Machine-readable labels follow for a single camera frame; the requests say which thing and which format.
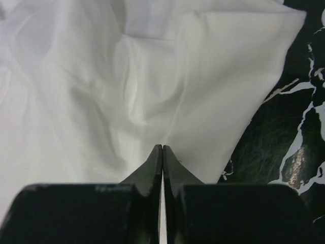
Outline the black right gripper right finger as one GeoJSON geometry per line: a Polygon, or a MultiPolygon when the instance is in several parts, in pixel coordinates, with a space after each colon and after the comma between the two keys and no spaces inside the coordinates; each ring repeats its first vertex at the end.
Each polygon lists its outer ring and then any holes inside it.
{"type": "Polygon", "coordinates": [[[168,243],[314,243],[306,206],[285,185],[204,184],[162,149],[168,243]]]}

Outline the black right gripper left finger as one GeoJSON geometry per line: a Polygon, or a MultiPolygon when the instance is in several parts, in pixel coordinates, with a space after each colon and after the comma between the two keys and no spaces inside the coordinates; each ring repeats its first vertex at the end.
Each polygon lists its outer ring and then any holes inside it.
{"type": "Polygon", "coordinates": [[[163,148],[118,184],[33,184],[13,200],[1,243],[159,243],[163,148]]]}

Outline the white daisy print t-shirt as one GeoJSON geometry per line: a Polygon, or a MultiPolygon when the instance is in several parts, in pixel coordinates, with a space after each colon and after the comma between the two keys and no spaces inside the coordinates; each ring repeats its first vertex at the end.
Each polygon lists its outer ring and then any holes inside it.
{"type": "Polygon", "coordinates": [[[305,17],[276,1],[1,1],[1,215],[28,184],[119,182],[156,144],[217,182],[305,17]]]}

